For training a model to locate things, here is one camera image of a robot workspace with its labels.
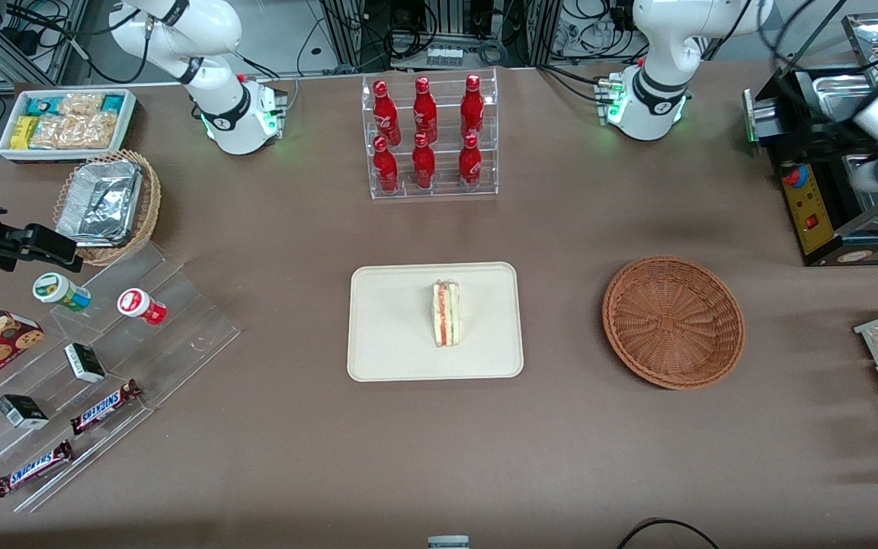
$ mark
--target table surface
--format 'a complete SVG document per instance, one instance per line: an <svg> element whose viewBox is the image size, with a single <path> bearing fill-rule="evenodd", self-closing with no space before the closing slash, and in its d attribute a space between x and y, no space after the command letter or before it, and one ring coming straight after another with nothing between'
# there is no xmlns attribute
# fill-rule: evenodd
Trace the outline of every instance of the table surface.
<svg viewBox="0 0 878 549"><path fill-rule="evenodd" d="M802 267L744 137L766 63L704 63L654 143L536 70L498 75L501 194L442 203L370 200L360 77L304 82L285 139L244 157L181 87L136 88L154 240L245 331L40 510L0 501L0 546L614 547L651 517L722 547L878 546L878 378L851 333L878 317L878 268ZM50 225L69 170L4 161L5 221ZM605 340L607 281L654 254L706 265L742 306L745 353L710 389L649 385ZM518 272L519 376L348 377L356 268L477 261ZM45 271L0 272L0 308L45 316L28 291Z"/></svg>

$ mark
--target coca-cola bottle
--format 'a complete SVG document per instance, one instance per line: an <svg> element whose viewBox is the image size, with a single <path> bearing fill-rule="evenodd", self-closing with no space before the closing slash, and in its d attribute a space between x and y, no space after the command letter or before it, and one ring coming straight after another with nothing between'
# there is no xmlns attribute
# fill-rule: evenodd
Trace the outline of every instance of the coca-cola bottle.
<svg viewBox="0 0 878 549"><path fill-rule="evenodd" d="M474 132L468 133L463 139L463 150L460 150L460 187L464 191L476 191L480 185L480 164L483 156L476 148L477 140Z"/></svg>
<svg viewBox="0 0 878 549"><path fill-rule="evenodd" d="M483 129L483 97L480 95L480 77L476 74L466 77L466 94L460 104L460 116L463 118L460 125L463 138L466 139L470 132L479 135Z"/></svg>
<svg viewBox="0 0 878 549"><path fill-rule="evenodd" d="M384 80L376 80L375 90L375 125L379 134L388 140L388 145L398 146L402 142L402 132L398 129L398 109L395 102L388 97L388 85Z"/></svg>
<svg viewBox="0 0 878 549"><path fill-rule="evenodd" d="M412 165L415 167L415 184L426 191L432 188L436 175L436 155L429 146L425 132L415 134L415 150L412 150Z"/></svg>
<svg viewBox="0 0 878 549"><path fill-rule="evenodd" d="M415 104L412 105L415 115L415 131L425 133L429 143L439 139L439 122L436 115L436 100L429 91L429 79L424 76L415 78Z"/></svg>
<svg viewBox="0 0 878 549"><path fill-rule="evenodd" d="M388 150L388 142L383 136L375 136L372 142L375 146L375 156L372 163L375 164L375 175L379 180L379 187L384 194L396 194L398 192L398 163L394 154Z"/></svg>

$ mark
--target empty wicker basket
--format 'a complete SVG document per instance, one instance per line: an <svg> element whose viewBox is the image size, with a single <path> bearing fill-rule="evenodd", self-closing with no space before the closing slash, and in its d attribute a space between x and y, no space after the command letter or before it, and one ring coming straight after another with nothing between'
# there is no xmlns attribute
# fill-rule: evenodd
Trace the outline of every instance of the empty wicker basket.
<svg viewBox="0 0 878 549"><path fill-rule="evenodd" d="M621 268L605 291L602 323L625 365L668 389L717 383L745 347L741 309L724 282L671 256Z"/></svg>
<svg viewBox="0 0 878 549"><path fill-rule="evenodd" d="M97 164L102 162L114 162L116 160L131 160L140 165L144 170L144 179L142 181L142 190L140 197L137 198L137 212L135 220L133 220L131 241L120 248L77 248L77 255L83 257L83 260L90 265L97 267L105 267L110 265L115 259L134 253L149 241L151 233L154 233L154 226L158 222L158 207L161 205L161 184L158 181L158 174L154 173L151 164L144 159L143 156L133 152L132 150L118 150L98 156L96 159L87 160L85 163ZM59 192L59 199L56 199L56 206L53 208L53 223L59 221L59 215L63 212L63 205L66 203L66 192L70 189L70 181L73 180L73 173L66 178L66 184L63 185Z"/></svg>

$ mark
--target white tray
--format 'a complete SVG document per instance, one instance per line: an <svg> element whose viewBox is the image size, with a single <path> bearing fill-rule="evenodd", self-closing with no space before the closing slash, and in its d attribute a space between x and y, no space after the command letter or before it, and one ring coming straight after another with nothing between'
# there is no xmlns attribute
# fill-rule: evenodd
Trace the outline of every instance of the white tray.
<svg viewBox="0 0 878 549"><path fill-rule="evenodd" d="M436 347L432 284L460 284L463 340ZM508 263L362 267L351 277L355 381L513 377L524 367L517 272Z"/></svg>
<svg viewBox="0 0 878 549"><path fill-rule="evenodd" d="M114 126L114 135L111 137L111 144L106 149L11 149L9 142L11 135L15 132L15 122L18 118L25 114L31 101L38 98L58 97L68 93L92 93L105 94L108 96L124 96L124 103L117 114L117 124ZM51 162L77 162L79 160L93 159L105 153L115 153L121 149L124 138L128 134L128 127L131 125L131 116L135 108L135 95L131 91L124 88L60 88L51 90L34 90L22 91L16 98L13 109L6 121L6 127L2 131L0 138L0 156L3 159L11 160L15 163L35 162L35 163L51 163Z"/></svg>

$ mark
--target sandwich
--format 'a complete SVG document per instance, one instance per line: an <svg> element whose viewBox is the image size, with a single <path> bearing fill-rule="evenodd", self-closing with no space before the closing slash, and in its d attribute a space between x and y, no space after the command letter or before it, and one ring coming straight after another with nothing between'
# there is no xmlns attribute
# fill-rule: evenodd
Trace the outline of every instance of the sandwich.
<svg viewBox="0 0 878 549"><path fill-rule="evenodd" d="M460 285L456 282L432 284L432 323L436 347L460 344Z"/></svg>

